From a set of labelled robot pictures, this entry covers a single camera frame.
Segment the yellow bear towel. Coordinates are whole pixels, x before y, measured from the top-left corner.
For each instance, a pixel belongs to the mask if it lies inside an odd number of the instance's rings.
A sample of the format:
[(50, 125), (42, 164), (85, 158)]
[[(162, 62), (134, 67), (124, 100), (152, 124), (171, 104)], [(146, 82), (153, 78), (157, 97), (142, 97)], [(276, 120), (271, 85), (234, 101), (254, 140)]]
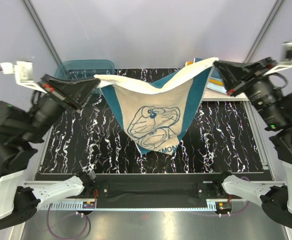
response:
[[(185, 66), (189, 66), (191, 64), (193, 64), (193, 61), (187, 61), (184, 65)], [(209, 82), (213, 83), (215, 85), (219, 85), (219, 86), (223, 86), (224, 85), (223, 81), (222, 81), (222, 78), (218, 74), (217, 70), (213, 71), (213, 73), (210, 76)]]

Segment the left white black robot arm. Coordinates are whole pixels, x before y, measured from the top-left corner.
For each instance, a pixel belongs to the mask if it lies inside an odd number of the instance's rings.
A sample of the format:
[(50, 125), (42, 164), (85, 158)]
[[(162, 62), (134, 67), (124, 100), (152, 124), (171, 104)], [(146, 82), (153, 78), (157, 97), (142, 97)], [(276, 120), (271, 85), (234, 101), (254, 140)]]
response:
[(26, 222), (56, 201), (94, 193), (94, 178), (82, 171), (47, 187), (23, 187), (21, 182), (37, 153), (32, 144), (43, 143), (64, 112), (80, 113), (99, 84), (94, 77), (61, 80), (45, 74), (34, 84), (28, 111), (0, 101), (0, 230)]

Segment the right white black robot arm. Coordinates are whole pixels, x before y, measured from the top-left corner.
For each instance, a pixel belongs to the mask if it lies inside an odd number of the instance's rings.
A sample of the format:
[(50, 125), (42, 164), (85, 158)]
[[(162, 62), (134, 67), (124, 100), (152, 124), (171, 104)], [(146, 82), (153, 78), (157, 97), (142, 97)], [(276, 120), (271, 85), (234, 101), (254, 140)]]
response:
[(268, 156), (278, 160), (284, 181), (282, 186), (262, 185), (243, 180), (232, 173), (221, 174), (213, 185), (214, 195), (225, 198), (235, 195), (261, 207), (274, 222), (292, 229), (292, 92), (283, 93), (271, 77), (281, 78), (283, 64), (267, 57), (254, 63), (239, 63), (224, 60), (214, 62), (226, 92), (235, 97), (245, 94), (252, 107), (264, 121), (267, 132), (272, 132), (269, 141), (274, 150)]

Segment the blue beige patterned towel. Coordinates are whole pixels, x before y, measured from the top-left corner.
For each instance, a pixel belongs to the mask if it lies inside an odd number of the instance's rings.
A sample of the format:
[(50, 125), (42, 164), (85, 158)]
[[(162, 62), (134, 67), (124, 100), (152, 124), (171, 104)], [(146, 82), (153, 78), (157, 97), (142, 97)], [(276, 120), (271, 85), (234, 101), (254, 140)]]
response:
[(200, 61), (202, 61), (202, 60), (203, 60), (202, 58), (195, 57), (195, 58), (193, 59), (193, 63), (200, 62)]

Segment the teal beige bordered towel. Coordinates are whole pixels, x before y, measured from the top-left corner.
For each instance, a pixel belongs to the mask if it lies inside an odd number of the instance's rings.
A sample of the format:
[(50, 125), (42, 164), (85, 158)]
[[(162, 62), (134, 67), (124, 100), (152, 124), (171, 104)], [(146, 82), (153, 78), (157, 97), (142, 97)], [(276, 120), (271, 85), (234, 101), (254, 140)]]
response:
[(172, 155), (202, 102), (216, 57), (200, 60), (155, 82), (96, 74), (118, 124), (142, 154)]

